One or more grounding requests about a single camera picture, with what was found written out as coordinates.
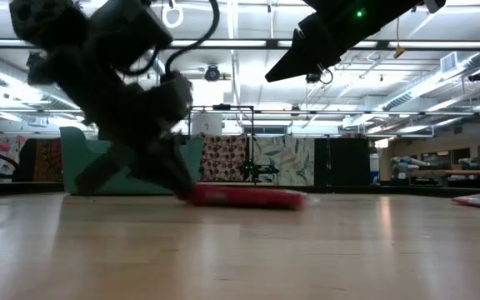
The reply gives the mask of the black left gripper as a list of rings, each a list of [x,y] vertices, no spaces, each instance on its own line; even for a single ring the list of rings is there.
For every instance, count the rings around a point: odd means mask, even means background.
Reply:
[[[162,117],[155,118],[144,107],[151,98],[148,93],[137,84],[123,83],[109,61],[89,59],[85,66],[92,82],[81,109],[112,145],[76,176],[78,191],[95,193],[128,168],[130,177],[169,189],[181,199],[189,198],[194,183],[181,154],[185,138],[174,133],[173,127],[189,113],[193,102],[191,83],[180,72],[162,76]]]

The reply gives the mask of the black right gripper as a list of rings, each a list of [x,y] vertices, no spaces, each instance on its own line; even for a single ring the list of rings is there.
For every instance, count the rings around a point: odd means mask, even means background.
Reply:
[[[319,73],[399,16],[399,0],[303,0],[314,13],[293,31],[292,45],[267,72],[276,82]]]

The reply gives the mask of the white cylinder container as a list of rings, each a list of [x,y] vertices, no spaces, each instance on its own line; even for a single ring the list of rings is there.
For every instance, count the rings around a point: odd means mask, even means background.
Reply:
[[[201,133],[221,135],[223,132],[223,116],[218,113],[199,112],[191,116],[191,134]]]

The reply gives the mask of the red dotted fabric panel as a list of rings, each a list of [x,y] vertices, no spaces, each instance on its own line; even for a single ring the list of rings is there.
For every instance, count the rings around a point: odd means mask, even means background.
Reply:
[[[240,182],[242,166],[247,158],[246,134],[220,136],[201,133],[203,149],[200,180],[203,182]]]

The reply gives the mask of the leaf pattern fabric panel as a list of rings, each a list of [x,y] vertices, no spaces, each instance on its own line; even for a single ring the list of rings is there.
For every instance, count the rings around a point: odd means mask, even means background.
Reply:
[[[275,186],[312,186],[315,147],[313,138],[283,135],[256,137],[254,162],[274,166],[278,173],[262,174],[259,180]]]

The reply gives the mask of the teal plastic basket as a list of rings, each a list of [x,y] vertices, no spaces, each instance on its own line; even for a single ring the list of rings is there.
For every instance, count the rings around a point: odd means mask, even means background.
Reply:
[[[75,177],[95,159],[104,154],[111,147],[112,143],[104,140],[87,139],[84,132],[77,127],[60,127],[60,138],[64,190],[72,195],[81,195],[74,182]],[[201,137],[194,137],[180,147],[180,153],[187,170],[195,181],[198,181],[200,178],[199,167],[203,153],[203,142],[204,140]],[[129,169],[123,169],[93,195],[143,196],[173,194],[166,188],[129,177],[128,174]]]

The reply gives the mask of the pale rolled items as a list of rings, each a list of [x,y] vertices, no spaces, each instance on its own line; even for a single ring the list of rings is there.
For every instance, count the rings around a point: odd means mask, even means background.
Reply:
[[[392,157],[391,164],[394,173],[406,173],[430,166],[429,162],[417,160],[412,157]]]

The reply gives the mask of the pink floral cloth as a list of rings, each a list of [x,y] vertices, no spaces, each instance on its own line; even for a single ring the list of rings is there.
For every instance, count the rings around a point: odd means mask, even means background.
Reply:
[[[27,138],[21,135],[0,135],[0,155],[18,163],[19,154],[26,141]],[[0,159],[0,173],[11,175],[14,170],[15,167],[10,162]]]

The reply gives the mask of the black metal frame stand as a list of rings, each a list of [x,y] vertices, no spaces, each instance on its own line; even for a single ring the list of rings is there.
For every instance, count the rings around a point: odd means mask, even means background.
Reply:
[[[194,113],[218,113],[222,115],[222,134],[220,136],[247,135],[247,160],[254,162],[254,107],[231,104],[193,106],[187,116],[188,135],[200,138],[200,134],[191,134],[191,116]],[[204,182],[204,183],[240,183],[240,182]]]

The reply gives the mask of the black overhead frame bar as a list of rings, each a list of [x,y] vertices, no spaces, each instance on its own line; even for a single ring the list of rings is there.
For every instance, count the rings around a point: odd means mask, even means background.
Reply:
[[[208,49],[232,50],[284,50],[292,46],[291,39],[212,39],[201,44]],[[440,40],[365,40],[352,47],[352,50],[375,49],[388,51],[399,45],[409,51],[480,51],[480,41],[440,41]],[[0,48],[33,49],[27,42],[0,38]]]

